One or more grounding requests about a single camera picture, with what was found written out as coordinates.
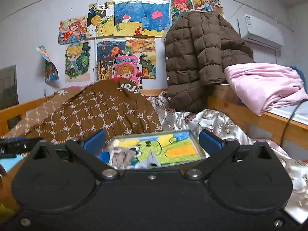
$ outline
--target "pink towel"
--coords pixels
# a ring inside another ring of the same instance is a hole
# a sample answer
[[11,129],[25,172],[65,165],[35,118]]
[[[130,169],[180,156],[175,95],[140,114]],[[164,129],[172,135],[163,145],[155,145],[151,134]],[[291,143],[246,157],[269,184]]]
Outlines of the pink towel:
[[298,73],[270,63],[245,63],[224,70],[227,81],[242,102],[257,115],[272,108],[298,104],[308,96]]

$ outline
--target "blue gripper pad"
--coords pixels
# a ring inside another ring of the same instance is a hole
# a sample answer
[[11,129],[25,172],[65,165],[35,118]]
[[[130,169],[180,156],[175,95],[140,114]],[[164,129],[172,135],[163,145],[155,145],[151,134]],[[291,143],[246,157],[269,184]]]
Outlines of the blue gripper pad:
[[222,149],[223,140],[203,129],[199,134],[199,144],[210,156]]
[[105,146],[105,140],[106,140],[105,131],[98,130],[92,135],[83,139],[80,145],[90,154],[96,156],[102,150],[102,147]]

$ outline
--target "metal screw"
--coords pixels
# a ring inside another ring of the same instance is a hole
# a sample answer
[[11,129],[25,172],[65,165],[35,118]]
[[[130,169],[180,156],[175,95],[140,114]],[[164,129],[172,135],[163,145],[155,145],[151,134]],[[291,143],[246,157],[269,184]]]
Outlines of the metal screw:
[[283,225],[283,221],[282,220],[275,220],[274,222],[274,226],[277,228],[280,228]]
[[109,168],[109,169],[105,169],[103,172],[102,172],[102,175],[104,177],[107,177],[107,178],[113,178],[113,177],[116,177],[118,174],[118,171],[112,169],[112,168]]
[[189,171],[187,171],[187,175],[190,176],[190,177],[196,178],[196,177],[201,176],[202,172],[199,169],[193,168],[193,169],[190,169]]
[[31,225],[31,221],[28,218],[22,218],[20,219],[20,223],[21,225],[23,225],[24,227],[28,227]]

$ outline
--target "cartoon girl drawing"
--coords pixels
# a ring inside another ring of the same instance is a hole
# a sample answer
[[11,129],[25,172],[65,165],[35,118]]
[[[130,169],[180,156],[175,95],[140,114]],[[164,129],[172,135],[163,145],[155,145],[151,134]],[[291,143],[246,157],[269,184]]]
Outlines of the cartoon girl drawing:
[[197,9],[202,9],[204,11],[213,11],[213,7],[210,5],[211,0],[201,0],[203,5],[201,7],[197,7]]
[[63,33],[61,39],[66,42],[72,35],[79,36],[83,29],[84,27],[82,27],[81,23],[76,21],[71,23],[67,30],[60,30],[59,32]]
[[68,48],[66,49],[66,52],[65,52],[66,71],[65,73],[67,75],[77,72],[78,66],[77,66],[76,60],[79,58],[79,56],[81,56],[82,48],[83,48],[83,44],[80,42],[76,42],[76,43],[70,44]]
[[138,77],[141,77],[142,73],[133,64],[119,64],[115,66],[115,78],[121,77],[133,81],[136,85],[139,84]]

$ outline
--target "wooden bed frame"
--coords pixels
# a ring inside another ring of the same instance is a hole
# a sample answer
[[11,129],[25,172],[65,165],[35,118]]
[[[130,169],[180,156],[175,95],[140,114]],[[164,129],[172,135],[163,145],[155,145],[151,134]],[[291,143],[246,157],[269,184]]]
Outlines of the wooden bed frame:
[[[158,96],[162,91],[167,89],[150,89],[142,90],[141,93],[145,96]],[[7,120],[14,116],[26,117],[26,112],[30,111],[49,97],[40,98],[34,101],[26,102],[10,108],[0,110],[0,136],[9,132]],[[232,121],[240,126],[246,133],[248,125],[254,125],[264,129],[272,134],[271,140],[279,144],[283,129],[288,119],[277,116],[272,113],[264,113],[262,116],[255,115],[250,109],[244,106],[236,94],[230,89],[230,86],[217,86],[213,96],[208,99],[208,107],[219,110],[228,115]],[[290,121],[289,127],[285,133],[285,139],[308,149],[308,126],[299,122]]]

